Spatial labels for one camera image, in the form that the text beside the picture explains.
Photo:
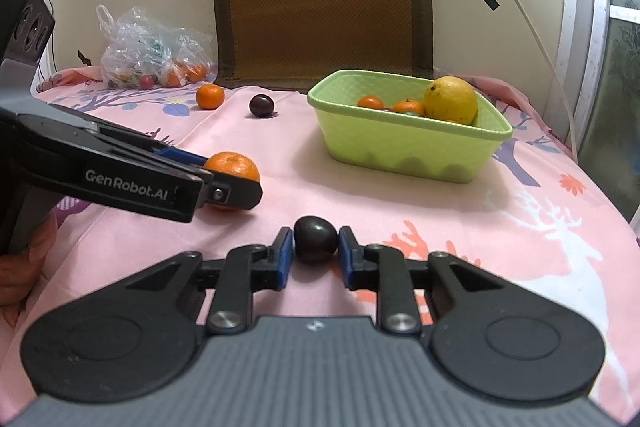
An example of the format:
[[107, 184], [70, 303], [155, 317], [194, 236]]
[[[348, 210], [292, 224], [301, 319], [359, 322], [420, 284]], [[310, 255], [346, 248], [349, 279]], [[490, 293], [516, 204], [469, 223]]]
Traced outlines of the person's left hand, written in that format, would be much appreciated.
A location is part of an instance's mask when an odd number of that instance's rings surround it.
[[4, 321], [14, 327], [22, 302], [39, 279], [46, 256], [55, 243], [58, 221], [53, 212], [30, 236], [27, 247], [19, 254], [1, 257], [1, 312]]

